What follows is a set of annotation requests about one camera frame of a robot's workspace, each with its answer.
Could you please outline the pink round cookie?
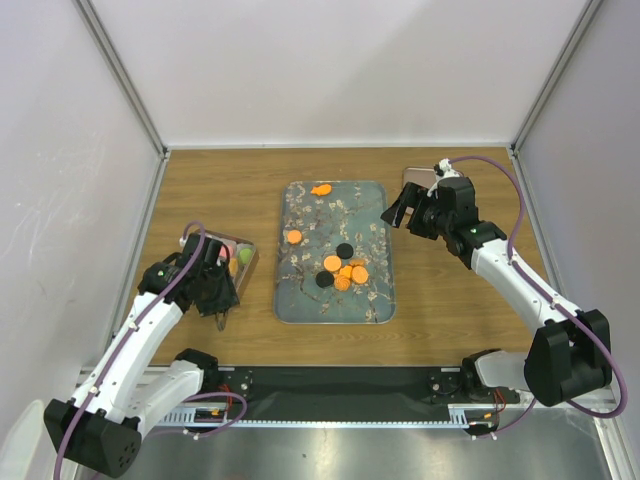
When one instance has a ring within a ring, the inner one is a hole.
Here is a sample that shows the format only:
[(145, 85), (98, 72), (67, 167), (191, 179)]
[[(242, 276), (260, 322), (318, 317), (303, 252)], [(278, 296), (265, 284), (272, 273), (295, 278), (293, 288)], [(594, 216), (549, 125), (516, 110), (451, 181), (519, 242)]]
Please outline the pink round cookie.
[(233, 242), (225, 242), (224, 245), (229, 251), (230, 256), (234, 256), (237, 250), (237, 245)]

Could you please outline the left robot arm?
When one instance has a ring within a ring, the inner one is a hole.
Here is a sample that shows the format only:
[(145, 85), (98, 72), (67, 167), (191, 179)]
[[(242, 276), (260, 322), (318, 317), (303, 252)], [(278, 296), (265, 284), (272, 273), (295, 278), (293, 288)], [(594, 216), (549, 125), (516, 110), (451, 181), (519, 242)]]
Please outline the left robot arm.
[(60, 478), (63, 460), (119, 478), (149, 432), (179, 404), (214, 396), (236, 400), (223, 385), (217, 358), (191, 348), (151, 383), (139, 384), (158, 347), (190, 309), (218, 316), (239, 303), (228, 245), (206, 231), (185, 232), (180, 244), (180, 251), (144, 272), (120, 330), (71, 398), (53, 399), (45, 408), (44, 424), (57, 453), (54, 478)]

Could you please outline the rose gold tin lid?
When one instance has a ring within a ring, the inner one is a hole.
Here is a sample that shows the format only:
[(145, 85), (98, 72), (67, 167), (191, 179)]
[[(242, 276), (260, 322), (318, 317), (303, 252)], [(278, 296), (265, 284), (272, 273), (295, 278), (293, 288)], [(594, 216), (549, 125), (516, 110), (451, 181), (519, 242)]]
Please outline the rose gold tin lid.
[(436, 199), (436, 184), (440, 177), (432, 168), (427, 167), (407, 167), (403, 171), (403, 190), (408, 183), (415, 183), (431, 192), (430, 199)]

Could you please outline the green round cookie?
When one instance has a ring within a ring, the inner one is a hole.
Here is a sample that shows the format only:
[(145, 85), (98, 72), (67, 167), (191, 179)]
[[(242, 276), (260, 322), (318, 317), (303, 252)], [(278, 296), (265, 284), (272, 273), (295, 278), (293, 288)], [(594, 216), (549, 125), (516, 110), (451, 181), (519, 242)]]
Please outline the green round cookie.
[(252, 258), (253, 250), (251, 248), (243, 248), (238, 253), (238, 259), (243, 265), (247, 265)]

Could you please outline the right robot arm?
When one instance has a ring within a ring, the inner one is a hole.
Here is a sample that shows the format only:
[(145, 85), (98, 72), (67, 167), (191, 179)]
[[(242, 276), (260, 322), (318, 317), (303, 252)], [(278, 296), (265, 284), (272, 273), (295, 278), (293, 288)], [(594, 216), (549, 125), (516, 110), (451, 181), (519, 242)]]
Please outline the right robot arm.
[(507, 387), (528, 391), (551, 407), (611, 383), (606, 317), (563, 298), (509, 249), (507, 235), (480, 219), (468, 178), (443, 178), (430, 188), (408, 182), (381, 218), (413, 235), (443, 239), (448, 251), (492, 285), (533, 334), (526, 354), (493, 349), (465, 358), (471, 370), (460, 377), (460, 388), (467, 399), (482, 402), (496, 387)]

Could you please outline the orange swirl cookie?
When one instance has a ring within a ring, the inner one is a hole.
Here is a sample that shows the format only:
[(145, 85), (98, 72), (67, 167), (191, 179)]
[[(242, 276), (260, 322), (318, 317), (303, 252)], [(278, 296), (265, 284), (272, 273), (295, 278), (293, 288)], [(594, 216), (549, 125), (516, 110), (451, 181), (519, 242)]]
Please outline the orange swirl cookie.
[(343, 275), (338, 275), (334, 279), (334, 287), (338, 291), (347, 291), (351, 286), (351, 280)]

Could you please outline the plain orange round cookie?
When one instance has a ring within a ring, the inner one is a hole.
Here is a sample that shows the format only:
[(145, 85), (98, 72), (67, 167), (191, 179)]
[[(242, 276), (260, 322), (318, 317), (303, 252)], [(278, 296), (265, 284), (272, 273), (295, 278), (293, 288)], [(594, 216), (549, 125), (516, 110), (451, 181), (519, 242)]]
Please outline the plain orange round cookie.
[(299, 230), (291, 230), (286, 234), (286, 240), (289, 244), (299, 244), (302, 239), (302, 233)]

